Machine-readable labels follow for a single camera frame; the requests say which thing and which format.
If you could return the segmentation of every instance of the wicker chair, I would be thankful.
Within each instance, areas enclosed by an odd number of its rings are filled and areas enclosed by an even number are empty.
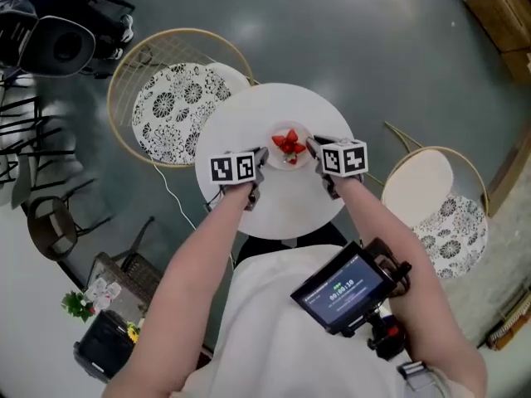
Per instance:
[[[138,253],[138,248],[148,225],[153,221],[154,217],[151,216],[136,236],[133,245],[125,252],[112,258],[105,252],[99,253],[92,265],[87,287],[104,275],[107,281],[117,281],[122,288],[128,289],[147,309],[162,275]]]

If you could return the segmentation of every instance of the yellow flower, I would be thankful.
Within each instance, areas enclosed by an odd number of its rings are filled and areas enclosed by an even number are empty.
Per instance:
[[[133,343],[136,343],[139,340],[139,334],[136,332],[135,328],[128,328],[127,334]]]

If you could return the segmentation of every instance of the white cable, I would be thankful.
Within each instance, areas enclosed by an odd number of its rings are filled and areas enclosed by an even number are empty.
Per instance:
[[[188,224],[189,224],[190,226],[192,226],[192,228],[193,228],[194,230],[197,230],[196,226],[190,221],[190,219],[189,219],[189,218],[187,217],[187,215],[184,213],[184,211],[183,211],[183,206],[181,205],[181,201],[179,201],[179,198],[178,198],[178,197],[177,197],[177,196],[176,196],[171,190],[169,190],[168,182],[166,181],[166,177],[164,176],[163,172],[160,171],[160,170],[158,169],[158,167],[157,167],[155,164],[153,164],[153,167],[157,170],[157,172],[158,172],[158,173],[160,174],[160,176],[163,178],[163,180],[164,180],[164,186],[166,187],[166,190],[168,191],[168,193],[169,193],[170,195],[172,195],[173,198],[177,201],[177,204],[179,205],[179,210],[181,211],[181,214],[183,215],[184,219],[185,219],[186,221],[188,221]],[[234,257],[232,256],[232,252],[229,254],[229,258],[231,259],[231,267],[232,267],[232,270],[234,270],[234,267],[235,267],[236,265],[234,264]]]

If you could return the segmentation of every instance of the red strawberry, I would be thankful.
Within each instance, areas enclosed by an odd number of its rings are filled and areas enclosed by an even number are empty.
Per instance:
[[[273,136],[271,137],[271,139],[273,140],[273,143],[276,144],[277,147],[282,146],[282,143],[285,141],[284,136]]]
[[[296,143],[295,144],[295,153],[301,153],[304,150],[306,150],[306,146],[304,146],[303,144],[300,144],[300,143]]]
[[[288,142],[287,140],[280,146],[280,149],[284,153],[293,153],[295,150],[295,145],[293,143]]]
[[[294,129],[291,129],[285,139],[288,142],[295,143],[297,140],[299,140],[299,136],[297,135]]]

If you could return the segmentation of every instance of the concrete floor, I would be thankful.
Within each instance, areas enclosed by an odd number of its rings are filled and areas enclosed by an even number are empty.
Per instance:
[[[404,154],[384,120],[423,144],[461,151],[488,182],[531,113],[529,88],[511,83],[461,0],[130,1],[137,7],[134,43],[175,27],[210,30],[242,51],[260,82],[293,83],[321,94],[368,142],[371,172],[381,179]],[[82,238],[67,260],[82,281],[95,255],[128,247],[151,215],[157,221],[141,249],[161,270],[190,233],[155,170],[113,137],[105,107],[108,84],[80,75],[38,84],[47,102],[69,105],[67,120],[84,176],[100,179],[89,195],[73,201],[75,215],[86,222],[114,215]],[[164,172],[185,212],[199,223],[205,213],[193,169]],[[459,180],[471,196],[480,194],[469,180]],[[369,186],[379,194],[378,185]],[[335,222],[347,237],[356,236],[344,211]],[[217,337],[227,285],[212,307],[209,344]]]

